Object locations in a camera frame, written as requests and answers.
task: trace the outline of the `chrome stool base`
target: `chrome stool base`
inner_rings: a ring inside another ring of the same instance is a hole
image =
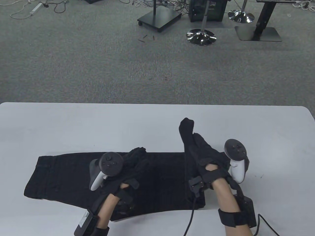
[[[242,10],[232,10],[227,13],[228,17],[237,23],[251,23],[255,17],[251,13]]]
[[[209,30],[194,29],[187,32],[186,39],[195,45],[208,46],[216,41],[216,36]]]

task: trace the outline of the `metal pole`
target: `metal pole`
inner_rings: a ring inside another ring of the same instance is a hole
[[[157,0],[154,0],[153,1],[153,15],[155,15],[157,13],[156,8],[157,8]]]
[[[247,4],[247,0],[244,0],[241,11],[245,11],[246,4]]]
[[[209,5],[210,5],[210,0],[207,0],[206,10],[204,11],[204,16],[203,16],[203,20],[201,24],[201,32],[204,32],[204,29],[206,27]]]

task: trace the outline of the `gray carpet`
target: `gray carpet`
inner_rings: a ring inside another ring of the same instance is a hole
[[[0,6],[0,103],[298,105],[315,115],[314,12],[277,4],[268,26],[283,42],[240,41],[225,15],[207,23],[217,42],[198,47],[185,33],[200,22],[187,15],[159,34],[137,24],[152,9],[118,0],[70,0],[62,14],[50,6],[10,18],[23,4]],[[248,3],[251,25],[262,7]]]

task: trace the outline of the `forearm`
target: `forearm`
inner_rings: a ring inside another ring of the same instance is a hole
[[[106,229],[108,227],[108,223],[118,202],[118,197],[114,196],[113,194],[108,195],[99,213],[97,214],[99,217],[99,221],[96,225],[97,228]]]
[[[214,170],[215,166],[207,166],[207,170]],[[212,187],[216,193],[220,209],[225,212],[240,212],[240,208],[229,184],[223,178],[219,178],[212,183]],[[226,236],[253,236],[248,225],[239,225],[234,227],[225,226]]]

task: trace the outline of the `computer tower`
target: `computer tower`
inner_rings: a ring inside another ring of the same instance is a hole
[[[210,0],[207,21],[222,21],[228,0]],[[190,0],[190,22],[202,21],[207,0]]]

